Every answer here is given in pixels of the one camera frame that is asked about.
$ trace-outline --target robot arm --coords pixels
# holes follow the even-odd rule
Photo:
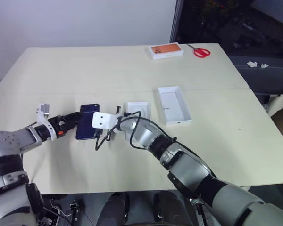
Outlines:
[[[136,118],[118,123],[117,129],[132,133]],[[187,198],[201,199],[221,225],[283,225],[281,209],[265,204],[236,185],[217,179],[201,158],[148,121],[141,120],[133,136],[169,171],[168,178],[174,186]]]
[[[79,121],[80,114],[57,116],[47,120],[49,106],[37,110],[37,127],[15,132],[0,131],[0,225],[36,225],[43,201],[34,183],[29,184],[21,155],[48,139],[64,136]]]

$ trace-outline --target blue smartphone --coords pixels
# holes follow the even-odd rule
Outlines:
[[[80,109],[81,118],[77,124],[76,136],[77,140],[87,140],[96,138],[95,128],[92,127],[92,118],[94,112],[100,111],[99,104],[82,105]]]

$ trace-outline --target small black object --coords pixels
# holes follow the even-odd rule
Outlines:
[[[96,129],[96,130],[95,130],[95,137],[96,137],[95,146],[96,146],[96,147],[98,146],[99,139],[100,139],[100,136],[101,136],[102,134],[103,134],[103,130],[102,130],[102,129]]]
[[[128,117],[129,115],[131,115],[131,113],[124,112],[124,117]]]
[[[111,134],[109,134],[109,131],[110,131],[110,130],[107,130],[107,134],[108,134],[108,137],[107,137],[107,139],[106,139],[107,141],[110,141],[110,140],[111,140]]]
[[[72,211],[71,225],[74,226],[75,223],[77,223],[79,221],[79,217],[80,217],[80,213],[81,213],[80,201],[74,200],[70,204],[70,210]]]
[[[41,126],[35,127],[34,129],[37,131],[42,142],[44,142],[44,141],[46,141],[50,138],[50,133],[49,133],[48,129],[46,128],[46,126],[41,125]]]
[[[117,106],[117,114],[119,113],[119,110],[121,109],[120,106]]]

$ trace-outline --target white box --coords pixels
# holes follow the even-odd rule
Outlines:
[[[165,45],[150,46],[149,52],[152,60],[160,60],[170,57],[182,56],[184,50],[180,47],[178,42],[168,43]]]
[[[158,93],[166,125],[192,121],[179,86],[160,87]]]
[[[150,103],[149,102],[128,102],[127,110],[128,113],[134,113],[141,111],[141,117],[150,119]],[[125,133],[125,140],[130,140],[131,133]]]

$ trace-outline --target white table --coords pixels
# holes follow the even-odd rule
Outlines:
[[[216,175],[239,186],[283,183],[283,137],[217,44],[212,54],[150,60],[145,46],[29,48],[0,84],[0,130],[35,121],[40,102],[51,117],[99,103],[105,113],[128,101],[149,101],[151,119],[195,151]],[[189,125],[163,126],[157,87],[179,85]],[[24,168],[43,194],[174,189],[151,153],[115,135],[99,151],[75,129],[24,155]]]

